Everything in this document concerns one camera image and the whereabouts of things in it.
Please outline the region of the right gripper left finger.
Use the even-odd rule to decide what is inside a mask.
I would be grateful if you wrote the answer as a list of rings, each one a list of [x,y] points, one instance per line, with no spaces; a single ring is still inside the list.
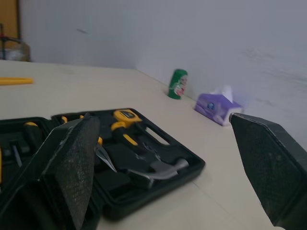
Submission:
[[[100,121],[54,128],[0,194],[3,230],[79,230],[92,193]]]

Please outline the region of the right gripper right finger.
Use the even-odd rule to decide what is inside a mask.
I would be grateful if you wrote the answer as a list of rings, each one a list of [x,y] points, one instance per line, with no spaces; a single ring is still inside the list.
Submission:
[[[232,113],[240,157],[266,215],[285,230],[307,228],[307,152],[279,124]]]

